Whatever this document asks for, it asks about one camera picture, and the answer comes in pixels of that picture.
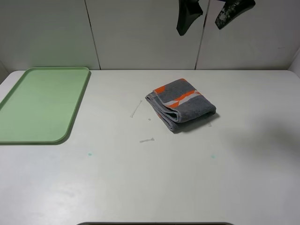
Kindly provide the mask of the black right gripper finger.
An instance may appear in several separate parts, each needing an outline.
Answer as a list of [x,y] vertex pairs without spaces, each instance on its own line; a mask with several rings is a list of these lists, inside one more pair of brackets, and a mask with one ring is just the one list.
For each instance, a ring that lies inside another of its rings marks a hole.
[[224,2],[225,4],[215,20],[219,30],[256,5],[254,0],[225,0]]
[[178,34],[184,36],[191,24],[202,15],[203,10],[199,0],[179,0],[179,15],[176,26]]

